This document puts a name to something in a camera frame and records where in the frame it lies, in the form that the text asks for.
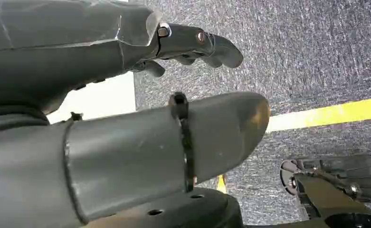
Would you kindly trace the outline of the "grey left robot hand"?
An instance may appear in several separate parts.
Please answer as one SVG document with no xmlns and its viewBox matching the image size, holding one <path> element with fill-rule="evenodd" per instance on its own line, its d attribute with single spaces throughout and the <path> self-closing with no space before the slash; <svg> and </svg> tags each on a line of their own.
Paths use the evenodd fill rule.
<svg viewBox="0 0 371 228">
<path fill-rule="evenodd" d="M 157 60 L 239 67 L 240 50 L 118 0 L 0 0 L 0 228 L 242 227 L 235 198 L 196 187 L 262 140 L 267 100 L 233 92 L 59 123 L 69 92 Z"/>
</svg>

